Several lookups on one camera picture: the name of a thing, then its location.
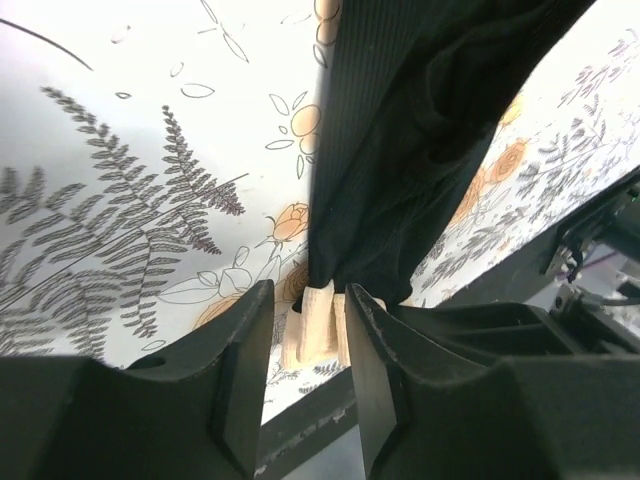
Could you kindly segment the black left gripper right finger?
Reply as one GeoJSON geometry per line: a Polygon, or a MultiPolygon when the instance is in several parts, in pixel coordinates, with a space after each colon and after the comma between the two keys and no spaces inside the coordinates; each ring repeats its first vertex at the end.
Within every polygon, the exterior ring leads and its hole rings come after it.
{"type": "Polygon", "coordinates": [[[469,360],[350,285],[346,323],[370,479],[635,479],[639,341],[615,301],[564,287],[576,355],[469,360]]]}

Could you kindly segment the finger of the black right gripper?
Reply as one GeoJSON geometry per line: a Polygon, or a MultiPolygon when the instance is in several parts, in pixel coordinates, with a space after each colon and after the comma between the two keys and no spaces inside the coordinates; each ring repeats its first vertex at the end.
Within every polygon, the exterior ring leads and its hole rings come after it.
{"type": "Polygon", "coordinates": [[[411,329],[469,360],[504,356],[576,355],[579,343],[542,308],[490,303],[443,308],[397,307],[411,329]]]}

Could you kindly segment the black underwear beige waistband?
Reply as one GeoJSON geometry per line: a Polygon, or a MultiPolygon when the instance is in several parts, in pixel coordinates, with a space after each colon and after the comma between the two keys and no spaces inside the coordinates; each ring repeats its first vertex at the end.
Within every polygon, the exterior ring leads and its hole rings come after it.
{"type": "Polygon", "coordinates": [[[585,1],[346,1],[281,363],[350,362],[345,289],[387,307],[446,229],[498,124],[585,1]]]}

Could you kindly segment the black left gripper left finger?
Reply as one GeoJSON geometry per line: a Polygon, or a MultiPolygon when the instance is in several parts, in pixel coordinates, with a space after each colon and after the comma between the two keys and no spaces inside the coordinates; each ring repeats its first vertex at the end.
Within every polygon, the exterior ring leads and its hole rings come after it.
{"type": "Polygon", "coordinates": [[[5,479],[250,479],[274,321],[261,281],[126,369],[80,356],[1,361],[5,479]]]}

